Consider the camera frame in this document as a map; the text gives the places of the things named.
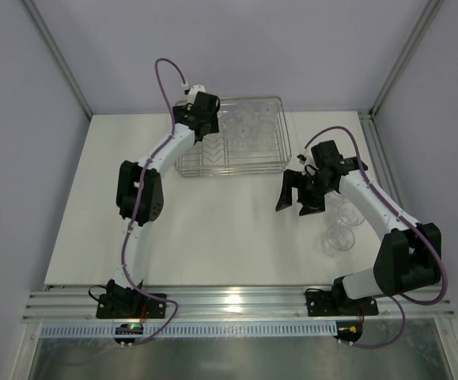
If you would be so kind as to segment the clear plastic cup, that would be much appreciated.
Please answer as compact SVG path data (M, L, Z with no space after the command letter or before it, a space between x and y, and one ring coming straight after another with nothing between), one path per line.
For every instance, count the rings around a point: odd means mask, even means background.
M328 257L336 257L340 253L350 251L355 245L353 231L344 225L333 225L325 232L321 249Z
M357 227L364 223L365 217L349 200L342 201L335 209L336 220L348 227Z
M329 208L337 208L346 201L346 198L336 191L329 192L325 196L326 206Z

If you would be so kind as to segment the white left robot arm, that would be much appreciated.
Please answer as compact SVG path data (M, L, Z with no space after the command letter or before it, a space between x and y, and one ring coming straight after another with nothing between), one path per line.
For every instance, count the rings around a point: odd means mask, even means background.
M124 161L119 168L116 206L127 222L120 253L120 264L107 284L107 294L128 301L142 292L142 281L134 280L142 259L142 246L152 223L165 204L162 177L182 154L207 135L219 132L219 97L194 85L187 91L186 103L172 108L172 131L139 161Z

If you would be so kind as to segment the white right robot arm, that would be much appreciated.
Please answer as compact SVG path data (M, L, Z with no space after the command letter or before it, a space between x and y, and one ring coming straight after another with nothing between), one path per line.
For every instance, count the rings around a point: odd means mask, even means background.
M338 310L441 281L440 230L401 211L372 180L359 156L343 157L335 142L329 140L298 159L303 169L284 171L276 211L298 202L300 215L319 214L326 209L326 196L336 192L363 214L380 240L371 268L335 279L330 293Z

